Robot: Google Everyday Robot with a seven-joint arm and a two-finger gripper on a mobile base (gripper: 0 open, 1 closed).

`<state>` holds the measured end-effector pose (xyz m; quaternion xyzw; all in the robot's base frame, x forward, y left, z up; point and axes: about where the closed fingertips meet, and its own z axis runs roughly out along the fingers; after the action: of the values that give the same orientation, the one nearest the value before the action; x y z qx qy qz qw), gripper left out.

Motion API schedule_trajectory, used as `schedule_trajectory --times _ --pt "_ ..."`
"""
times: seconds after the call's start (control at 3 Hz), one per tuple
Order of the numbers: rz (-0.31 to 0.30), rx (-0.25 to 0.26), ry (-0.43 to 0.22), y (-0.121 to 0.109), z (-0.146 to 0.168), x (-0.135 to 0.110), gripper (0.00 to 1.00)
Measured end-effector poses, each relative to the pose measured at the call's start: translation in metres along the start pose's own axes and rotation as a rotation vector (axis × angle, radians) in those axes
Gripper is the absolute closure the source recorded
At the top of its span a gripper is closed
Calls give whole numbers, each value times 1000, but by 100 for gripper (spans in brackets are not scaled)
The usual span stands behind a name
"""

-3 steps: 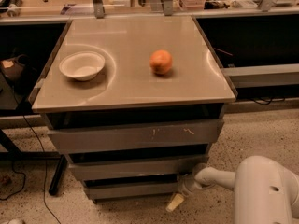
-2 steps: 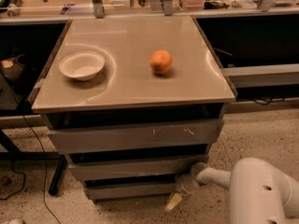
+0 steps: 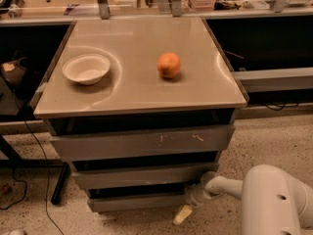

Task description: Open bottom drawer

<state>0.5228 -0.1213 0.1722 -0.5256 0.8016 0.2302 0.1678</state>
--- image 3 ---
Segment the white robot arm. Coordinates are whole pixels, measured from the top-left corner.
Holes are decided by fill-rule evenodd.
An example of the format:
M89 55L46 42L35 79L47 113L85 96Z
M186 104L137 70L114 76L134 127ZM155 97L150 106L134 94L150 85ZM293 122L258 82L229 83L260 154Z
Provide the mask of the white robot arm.
M186 190L174 223L224 194L241 201L242 235L300 235L313 229L313 188L268 164L251 168L242 180L206 172Z

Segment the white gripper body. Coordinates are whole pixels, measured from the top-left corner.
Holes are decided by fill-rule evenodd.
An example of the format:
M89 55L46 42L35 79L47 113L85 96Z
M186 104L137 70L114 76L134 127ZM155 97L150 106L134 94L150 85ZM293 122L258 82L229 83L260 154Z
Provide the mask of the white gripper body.
M185 201L192 209L198 209L203 206L211 195L200 185L194 184L185 189Z

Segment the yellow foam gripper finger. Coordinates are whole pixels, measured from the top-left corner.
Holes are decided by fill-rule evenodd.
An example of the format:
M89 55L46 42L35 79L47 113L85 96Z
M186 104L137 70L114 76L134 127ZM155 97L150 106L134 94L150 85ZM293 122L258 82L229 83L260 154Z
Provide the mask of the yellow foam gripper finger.
M175 214L173 223L175 225L181 224L192 212L193 212L193 209L191 206L189 205L181 206L178 212Z

